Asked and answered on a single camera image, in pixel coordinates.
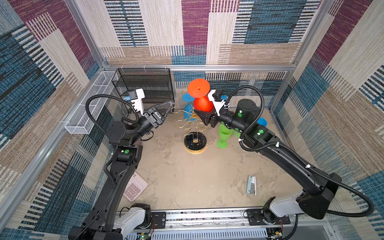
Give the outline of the blue wine glass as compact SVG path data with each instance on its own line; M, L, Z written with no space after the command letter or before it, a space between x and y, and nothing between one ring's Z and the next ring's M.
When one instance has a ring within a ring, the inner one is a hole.
M257 123L261 126L266 127L268 125L267 121L264 118L259 118Z
M192 97L189 93L186 93L182 97L183 101L187 103L185 106L183 113L184 113L184 119L186 121L194 121L195 118L192 117L193 115L193 102L195 100L194 97Z

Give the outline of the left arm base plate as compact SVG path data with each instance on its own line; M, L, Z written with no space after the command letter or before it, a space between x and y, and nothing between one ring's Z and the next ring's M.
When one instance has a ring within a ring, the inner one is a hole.
M166 212L151 212L151 224L142 224L141 226L136 227L135 230L149 231L150 229L164 229L166 225L166 220Z

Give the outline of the blue back wine glass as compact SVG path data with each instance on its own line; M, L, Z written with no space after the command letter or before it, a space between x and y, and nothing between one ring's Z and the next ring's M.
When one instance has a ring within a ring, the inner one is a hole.
M192 97L189 93L186 93L182 97L183 101L187 103L185 106L183 113L184 113L184 119L186 121L194 121L195 118L192 117L193 115L193 102L195 100L194 97Z

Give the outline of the green wine glass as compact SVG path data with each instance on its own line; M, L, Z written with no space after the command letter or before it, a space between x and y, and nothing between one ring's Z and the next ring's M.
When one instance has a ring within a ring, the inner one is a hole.
M241 133L240 132L238 132L238 131L236 131L236 130L234 130L233 131L233 136L235 137L235 138L240 138L240 136L241 136Z
M232 133L232 129L229 129L225 125L221 124L219 126L219 140L217 141L217 147L220 149L225 149L228 146L228 140Z

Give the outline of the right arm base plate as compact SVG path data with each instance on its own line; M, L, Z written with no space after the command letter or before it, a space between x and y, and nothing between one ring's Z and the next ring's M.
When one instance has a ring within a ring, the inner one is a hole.
M245 210L244 217L248 219L250 226L267 226L280 224L283 224L283 226L285 226L291 223L291 220L288 216L282 218L273 217L273 219L268 222L264 215L261 213L261 211L261 208Z

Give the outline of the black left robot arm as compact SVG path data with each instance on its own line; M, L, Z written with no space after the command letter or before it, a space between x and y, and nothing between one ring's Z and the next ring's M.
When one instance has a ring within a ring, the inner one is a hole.
M142 157L143 146L137 145L137 141L165 122L174 107L174 101L154 105L142 114L134 111L134 120L128 119L126 123L115 121L104 129L90 111L90 103L99 98L109 98L134 107L130 102L105 94L94 95L86 101L88 117L107 135L114 153L104 165L107 182L82 225L70 230L70 240L123 240L135 228L147 229L153 224L151 207L147 204L133 204L128 213L120 218L116 214Z

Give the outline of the green front wine glass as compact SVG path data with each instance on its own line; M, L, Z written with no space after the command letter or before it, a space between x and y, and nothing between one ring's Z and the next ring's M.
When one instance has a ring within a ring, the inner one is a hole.
M241 133L240 132L238 132L238 131L236 131L236 130L234 130L233 131L233 136L235 137L235 138L240 138L240 136L241 136Z

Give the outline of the red wine glass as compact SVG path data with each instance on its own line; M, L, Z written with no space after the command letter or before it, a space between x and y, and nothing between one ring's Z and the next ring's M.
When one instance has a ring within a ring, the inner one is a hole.
M194 98L195 110L210 113L214 109L212 101L208 98L210 84L205 79L195 79L188 85L188 94Z

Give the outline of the green back wine glass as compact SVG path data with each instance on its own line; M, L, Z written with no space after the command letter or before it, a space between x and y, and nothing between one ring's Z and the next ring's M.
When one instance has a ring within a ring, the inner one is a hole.
M229 129L225 125L221 124L219 126L219 140L217 141L217 147L220 149L225 149L228 146L228 140L232 133L232 129Z

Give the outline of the blue front wine glass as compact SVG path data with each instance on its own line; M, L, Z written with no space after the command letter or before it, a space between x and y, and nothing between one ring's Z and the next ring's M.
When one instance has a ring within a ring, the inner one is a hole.
M266 127L268 125L267 121L264 118L259 118L257 123L261 126Z

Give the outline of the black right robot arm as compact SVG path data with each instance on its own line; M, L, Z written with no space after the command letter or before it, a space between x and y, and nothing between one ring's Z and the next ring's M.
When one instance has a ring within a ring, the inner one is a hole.
M256 105L249 99L241 100L235 112L229 111L231 98L243 89L250 89L257 93L261 102ZM195 99L206 98L210 105L210 112L196 110L206 126L215 127L218 123L224 124L228 129L240 133L240 147L247 152L256 152L269 158L280 168L293 177L303 188L302 192L293 197L270 198L262 209L264 220L274 224L277 218L286 215L306 214L314 219L321 220L326 214L349 218L362 218L371 215L375 206L363 193L342 183L339 175L327 174L304 160L268 128L258 124L259 118L265 108L265 99L261 91L254 86L238 87L223 98L222 90L212 90L209 84L201 87L189 87L188 93ZM368 208L360 213L344 213L329 210L338 188L343 188L363 199Z

